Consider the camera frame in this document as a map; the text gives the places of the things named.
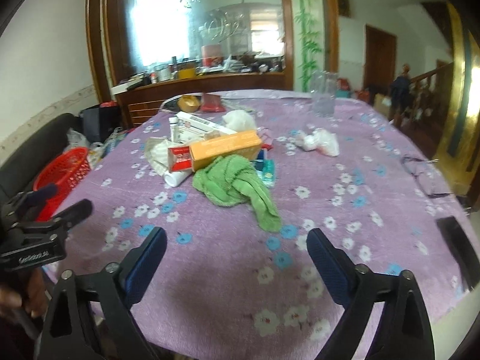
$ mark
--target human hand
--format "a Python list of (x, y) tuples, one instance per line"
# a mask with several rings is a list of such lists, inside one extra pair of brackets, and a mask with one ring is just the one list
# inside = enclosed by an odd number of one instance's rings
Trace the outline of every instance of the human hand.
[(25, 289), (28, 299), (23, 302), (22, 297), (7, 285), (0, 284), (0, 315), (9, 320), (14, 320), (12, 309), (18, 309), (22, 305), (25, 311), (37, 318), (43, 315), (47, 309), (47, 298), (45, 296), (45, 284), (40, 269), (35, 269)]

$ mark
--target black sofa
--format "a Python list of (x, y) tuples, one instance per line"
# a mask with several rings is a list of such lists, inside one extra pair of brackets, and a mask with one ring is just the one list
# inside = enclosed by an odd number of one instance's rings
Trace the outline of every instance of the black sofa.
[(0, 166), (0, 205), (31, 191), (38, 174), (68, 146), (67, 131), (80, 131), (72, 114), (61, 114), (35, 132)]

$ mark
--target white wall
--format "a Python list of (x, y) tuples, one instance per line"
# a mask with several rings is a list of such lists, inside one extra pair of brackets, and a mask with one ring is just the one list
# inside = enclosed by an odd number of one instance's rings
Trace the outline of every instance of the white wall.
[[(25, 0), (0, 37), (0, 143), (92, 82), (85, 0)], [(80, 97), (97, 102), (94, 92)]]
[[(340, 17), (339, 20), (339, 73), (349, 79), (352, 89), (360, 89), (363, 85), (367, 24), (397, 36), (396, 74), (401, 72), (405, 63), (410, 65), (410, 75), (414, 77), (428, 71), (427, 67), (433, 58), (435, 64), (437, 55), (444, 57), (439, 59), (446, 60), (446, 51), (438, 51), (444, 50), (437, 34), (440, 31), (431, 19), (424, 20), (428, 14), (421, 5), (396, 8), (382, 0), (350, 0), (350, 9), (351, 18)], [(432, 39), (429, 35), (419, 35), (431, 32), (434, 33)]]

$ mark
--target purple tablecloth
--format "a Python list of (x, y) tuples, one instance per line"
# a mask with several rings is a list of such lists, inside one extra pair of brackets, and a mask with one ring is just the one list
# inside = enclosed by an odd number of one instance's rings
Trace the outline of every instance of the purple tablecloth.
[[(306, 251), (307, 231), (320, 227), (334, 246), (373, 271), (410, 269), (431, 322), (464, 295), (457, 263), (435, 219), (454, 215), (475, 249), (479, 243), (453, 196), (430, 200), (400, 164), (418, 149), (363, 102), (338, 99), (334, 118), (310, 112), (304, 94), (228, 92), (226, 102), (247, 108), (268, 127), (277, 182), (271, 190), (284, 227), (258, 227), (249, 204), (213, 205), (191, 186), (168, 188), (143, 154), (146, 138), (169, 135), (160, 113), (132, 132), (69, 195), (62, 207), (92, 200), (93, 215), (71, 231), (68, 257), (47, 267), (92, 273), (121, 261), (153, 226), (169, 245), (143, 300), (132, 308), (147, 340), (200, 360), (313, 359), (337, 324), (335, 305)], [(221, 114), (204, 114), (215, 122)], [(292, 144), (298, 130), (336, 133), (340, 156), (304, 152)], [(444, 192), (443, 177), (420, 166), (424, 189)], [(357, 351), (363, 358), (369, 328)]]

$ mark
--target white tube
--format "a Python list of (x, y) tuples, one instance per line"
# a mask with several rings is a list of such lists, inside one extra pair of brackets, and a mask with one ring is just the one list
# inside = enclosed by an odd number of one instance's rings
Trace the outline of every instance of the white tube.
[(169, 117), (169, 123), (170, 123), (170, 140), (174, 143), (177, 142), (177, 137), (178, 137), (178, 122), (179, 119), (174, 116), (174, 117)]
[(165, 183), (167, 183), (171, 187), (178, 187), (183, 182), (183, 180), (190, 176), (190, 173), (191, 170), (186, 170), (183, 172), (166, 171), (163, 174), (163, 178), (165, 179)]

